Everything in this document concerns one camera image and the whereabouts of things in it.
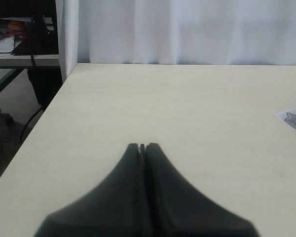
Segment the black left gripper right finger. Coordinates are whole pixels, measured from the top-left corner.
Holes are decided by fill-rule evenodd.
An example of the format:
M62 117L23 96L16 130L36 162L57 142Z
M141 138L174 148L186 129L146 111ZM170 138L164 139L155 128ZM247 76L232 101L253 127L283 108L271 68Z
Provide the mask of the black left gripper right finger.
M157 143L145 152L145 186L156 237L257 237L254 225L198 191Z

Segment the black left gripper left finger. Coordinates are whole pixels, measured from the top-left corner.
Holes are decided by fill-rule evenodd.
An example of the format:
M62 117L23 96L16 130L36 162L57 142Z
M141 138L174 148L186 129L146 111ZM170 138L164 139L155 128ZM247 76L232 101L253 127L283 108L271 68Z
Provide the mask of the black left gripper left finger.
M110 174L89 193L49 214L37 237L146 237L144 145L129 144Z

